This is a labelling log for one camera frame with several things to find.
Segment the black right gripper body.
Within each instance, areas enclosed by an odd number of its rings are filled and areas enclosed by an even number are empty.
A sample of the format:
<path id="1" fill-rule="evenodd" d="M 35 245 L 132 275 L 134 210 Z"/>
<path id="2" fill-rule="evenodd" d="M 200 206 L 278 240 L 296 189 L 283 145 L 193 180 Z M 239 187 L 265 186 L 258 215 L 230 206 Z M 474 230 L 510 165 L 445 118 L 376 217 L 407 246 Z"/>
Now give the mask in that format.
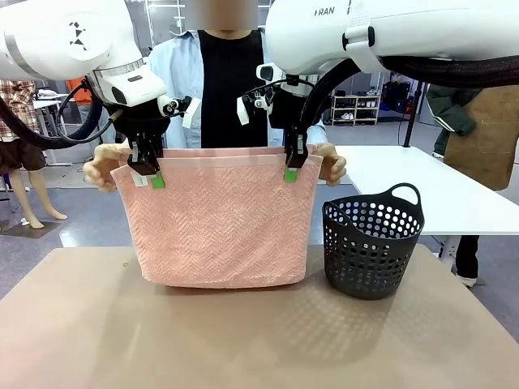
<path id="1" fill-rule="evenodd" d="M 297 96 L 282 88 L 273 89 L 272 112 L 268 114 L 271 129 L 283 130 L 300 123 L 307 96 Z"/>

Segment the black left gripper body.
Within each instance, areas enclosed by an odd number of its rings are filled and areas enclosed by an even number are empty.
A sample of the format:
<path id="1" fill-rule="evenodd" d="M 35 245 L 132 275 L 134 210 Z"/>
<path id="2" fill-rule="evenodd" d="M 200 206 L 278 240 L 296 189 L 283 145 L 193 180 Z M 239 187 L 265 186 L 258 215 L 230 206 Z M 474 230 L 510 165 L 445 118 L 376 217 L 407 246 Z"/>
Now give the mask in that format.
<path id="1" fill-rule="evenodd" d="M 170 119 L 164 115 L 164 107 L 170 102 L 170 97 L 159 96 L 133 107 L 107 103 L 103 103 L 103 107 L 110 115 L 122 110 L 113 125 L 117 132 L 126 137 L 132 137 L 140 132 L 162 135 L 170 124 Z"/>

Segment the person's left hand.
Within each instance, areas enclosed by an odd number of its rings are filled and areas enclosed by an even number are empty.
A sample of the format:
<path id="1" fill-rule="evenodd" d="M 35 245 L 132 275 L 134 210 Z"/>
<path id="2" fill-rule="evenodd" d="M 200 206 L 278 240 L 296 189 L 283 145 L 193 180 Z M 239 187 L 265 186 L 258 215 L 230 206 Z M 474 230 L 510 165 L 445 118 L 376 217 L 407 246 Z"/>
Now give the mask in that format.
<path id="1" fill-rule="evenodd" d="M 335 146 L 331 143 L 317 145 L 316 154 L 323 158 L 320 169 L 320 180 L 328 186 L 337 186 L 346 175 L 346 159 L 337 154 Z"/>

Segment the person's right hand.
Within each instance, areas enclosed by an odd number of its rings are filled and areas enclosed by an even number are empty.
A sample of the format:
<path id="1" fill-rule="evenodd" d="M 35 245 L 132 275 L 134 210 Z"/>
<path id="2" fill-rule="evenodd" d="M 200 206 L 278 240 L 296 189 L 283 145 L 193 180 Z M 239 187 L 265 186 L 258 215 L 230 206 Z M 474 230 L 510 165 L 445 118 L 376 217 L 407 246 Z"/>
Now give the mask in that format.
<path id="1" fill-rule="evenodd" d="M 84 164 L 84 173 L 89 183 L 105 193 L 117 189 L 111 172 L 127 162 L 132 150 L 125 144 L 103 143 L 96 147 L 94 157 Z"/>

